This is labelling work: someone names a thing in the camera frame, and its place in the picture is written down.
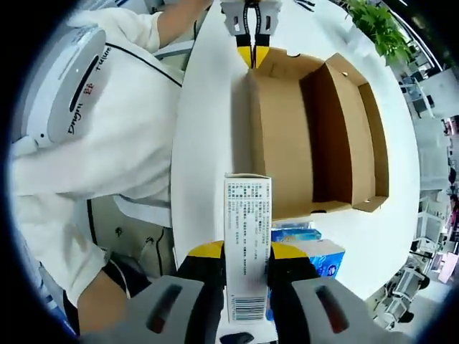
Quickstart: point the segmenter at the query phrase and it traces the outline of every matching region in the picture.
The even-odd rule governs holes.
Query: green plant
[[[346,2],[354,24],[373,41],[376,51],[386,57],[387,63],[410,59],[411,51],[387,8],[367,4],[365,0]]]

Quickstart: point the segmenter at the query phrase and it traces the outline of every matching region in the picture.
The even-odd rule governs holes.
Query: white table
[[[216,1],[191,53],[179,102],[172,152],[172,224],[178,264],[204,242],[223,239],[224,174],[247,165],[247,67],[224,26]],[[347,210],[315,214],[323,238],[346,249],[338,280],[366,299],[405,263],[417,223],[420,192],[415,133],[390,68],[376,52],[353,56],[344,41],[346,12],[317,0],[316,13],[285,0],[272,47],[327,59],[341,53],[368,79],[387,140],[389,198],[372,214]]]

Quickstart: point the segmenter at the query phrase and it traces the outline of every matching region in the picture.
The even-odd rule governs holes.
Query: white box
[[[265,319],[271,251],[271,178],[226,175],[224,255],[230,323]]]

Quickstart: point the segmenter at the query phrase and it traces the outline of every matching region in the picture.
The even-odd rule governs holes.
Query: robotic arm
[[[406,335],[376,325],[365,302],[341,283],[319,278],[304,253],[281,243],[271,247],[268,286],[280,344],[410,343]],[[288,258],[280,254],[286,250]],[[223,242],[193,250],[176,276],[163,276],[128,301],[125,321],[82,341],[215,343],[226,283],[223,252]]]
[[[237,50],[249,68],[258,68],[269,50],[270,36],[278,25],[281,3],[273,0],[223,1],[222,12],[229,33],[236,37]],[[247,22],[249,9],[257,16],[255,46],[252,48],[250,28]]]

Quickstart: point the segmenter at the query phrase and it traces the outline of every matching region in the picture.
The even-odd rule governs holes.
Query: person
[[[98,62],[105,81],[89,114],[90,127],[80,139],[10,163],[13,220],[32,254],[77,307],[81,333],[119,320],[126,294],[104,271],[104,252],[72,223],[75,203],[111,194],[170,201],[171,144],[183,73],[161,65],[152,53],[191,29],[210,2],[181,0],[152,15],[108,8],[72,16],[70,26],[97,24],[107,43],[122,48],[107,44]]]

